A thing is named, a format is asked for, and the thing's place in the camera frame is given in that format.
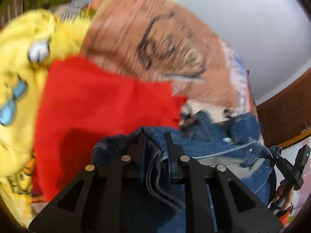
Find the blue patch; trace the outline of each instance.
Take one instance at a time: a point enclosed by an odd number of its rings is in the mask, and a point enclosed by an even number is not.
[[[240,58],[239,58],[239,56],[237,55],[236,52],[234,52],[234,60],[238,64],[238,67],[240,68],[239,69],[240,73],[245,76],[246,74],[245,74],[245,70],[244,70],[244,68],[242,66],[242,61],[240,60]]]
[[[13,122],[16,112],[16,100],[26,92],[28,85],[20,76],[18,84],[13,88],[13,96],[0,108],[0,123],[3,126],[10,125]]]

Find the jeans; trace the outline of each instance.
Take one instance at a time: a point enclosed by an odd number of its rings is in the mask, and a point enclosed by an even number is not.
[[[124,215],[123,226],[127,232],[150,232],[151,229],[147,228],[153,224],[155,224],[153,229],[158,230],[155,232],[185,232],[183,187],[169,186],[165,183],[167,176],[163,176],[165,172],[163,172],[161,163],[164,160],[169,161],[164,135],[166,131],[171,133],[173,143],[182,146],[186,155],[199,161],[215,157],[226,158],[229,161],[238,162],[240,169],[251,169],[259,162],[256,170],[252,171],[250,176],[241,178],[241,181],[262,202],[268,203],[270,185],[267,179],[273,168],[268,159],[271,153],[258,142],[260,131],[255,117],[246,113],[218,125],[211,122],[208,114],[198,112],[196,121],[184,132],[168,127],[140,127],[130,135],[103,138],[94,146],[92,163],[102,166],[108,164],[112,158],[126,154],[129,146],[137,140],[139,134],[141,132],[145,134],[146,162],[142,165],[146,166],[146,169],[142,168],[141,171],[145,177],[146,188],[141,186],[125,188],[127,203],[125,211],[138,208],[135,209],[136,218],[132,218],[134,216],[132,213]],[[144,211],[141,217],[136,214],[138,210]]]

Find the hand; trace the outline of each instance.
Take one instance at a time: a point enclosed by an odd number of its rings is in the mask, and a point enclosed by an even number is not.
[[[287,185],[287,180],[282,180],[280,182],[280,186],[276,190],[276,193],[275,193],[273,201],[276,201],[276,200],[279,199],[279,197],[283,194],[283,191],[284,191],[286,185]],[[290,205],[291,205],[291,203],[293,201],[293,196],[294,196],[294,188],[292,188],[289,191],[287,199],[286,199],[284,205],[281,207],[280,211],[286,210],[286,209],[288,209],[290,207]]]

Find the orange fabric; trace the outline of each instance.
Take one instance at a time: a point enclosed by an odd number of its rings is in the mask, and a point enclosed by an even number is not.
[[[285,228],[286,224],[288,223],[289,219],[290,219],[290,212],[289,211],[287,211],[287,213],[285,215],[283,215],[282,217],[279,218],[279,220],[283,224],[284,228]]]
[[[141,81],[170,76],[175,95],[216,106],[238,105],[219,36],[167,0],[105,0],[81,54],[108,72]]]

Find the metal rivet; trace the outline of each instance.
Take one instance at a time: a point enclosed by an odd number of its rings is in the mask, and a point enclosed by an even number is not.
[[[86,167],[85,167],[85,170],[87,170],[88,172],[91,172],[91,171],[93,171],[95,169],[95,166],[93,166],[93,165],[87,165]]]
[[[187,155],[183,155],[183,156],[180,157],[180,160],[181,160],[182,162],[188,162],[188,161],[190,160],[190,158],[189,158],[189,156],[187,156]]]
[[[124,161],[124,162],[128,162],[128,161],[131,160],[131,156],[129,156],[129,155],[124,155],[124,156],[122,156],[121,160]]]
[[[218,170],[218,171],[224,172],[224,171],[226,171],[226,169],[227,169],[227,168],[226,168],[224,165],[218,165],[218,166],[217,166],[217,170]]]

